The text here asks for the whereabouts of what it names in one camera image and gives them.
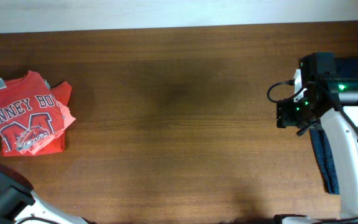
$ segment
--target navy fabric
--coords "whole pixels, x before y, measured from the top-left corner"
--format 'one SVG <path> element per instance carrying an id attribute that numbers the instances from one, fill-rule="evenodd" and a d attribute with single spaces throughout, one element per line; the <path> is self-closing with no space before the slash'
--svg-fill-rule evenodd
<path id="1" fill-rule="evenodd" d="M 341 76 L 358 77 L 358 58 L 336 59 L 335 63 L 337 73 Z M 310 138 L 327 192 L 339 194 L 333 154 L 326 133 L 321 130 L 310 130 Z"/>

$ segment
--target red cloth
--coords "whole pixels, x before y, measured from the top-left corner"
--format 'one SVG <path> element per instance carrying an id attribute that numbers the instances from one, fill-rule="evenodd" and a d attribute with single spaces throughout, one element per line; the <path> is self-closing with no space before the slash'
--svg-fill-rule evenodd
<path id="1" fill-rule="evenodd" d="M 23 78 L 6 82 L 0 90 L 0 136 L 3 156 L 38 156 L 62 152 L 64 134 L 36 155 L 21 154 L 21 147 L 36 142 L 64 128 L 57 102 L 68 103 L 71 86 L 63 83 L 49 90 L 40 74 L 31 72 Z"/>

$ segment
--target red t-shirt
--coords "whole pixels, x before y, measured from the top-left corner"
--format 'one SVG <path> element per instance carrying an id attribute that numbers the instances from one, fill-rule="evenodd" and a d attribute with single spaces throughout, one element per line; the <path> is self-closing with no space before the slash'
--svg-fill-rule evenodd
<path id="1" fill-rule="evenodd" d="M 3 156 L 24 156 L 24 146 L 64 128 L 52 92 L 37 72 L 9 80 L 0 90 L 0 136 Z"/>

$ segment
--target dark blue cloth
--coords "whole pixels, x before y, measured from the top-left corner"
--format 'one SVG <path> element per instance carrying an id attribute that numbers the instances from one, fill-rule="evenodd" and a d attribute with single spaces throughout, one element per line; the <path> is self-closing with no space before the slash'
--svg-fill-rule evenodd
<path id="1" fill-rule="evenodd" d="M 358 58 L 336 59 L 336 72 L 343 77 L 358 77 Z M 339 194 L 339 184 L 335 171 L 333 154 L 324 131 L 310 130 L 311 143 L 326 190 Z"/>

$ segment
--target brown table surface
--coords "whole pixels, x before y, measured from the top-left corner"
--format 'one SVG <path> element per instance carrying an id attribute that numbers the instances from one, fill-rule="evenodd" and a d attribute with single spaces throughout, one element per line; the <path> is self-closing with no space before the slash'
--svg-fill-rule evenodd
<path id="1" fill-rule="evenodd" d="M 64 153 L 0 162 L 98 223 L 338 217 L 309 135 L 266 99 L 313 52 L 358 56 L 358 22 L 0 34 L 0 77 L 66 80 L 77 118 Z"/>

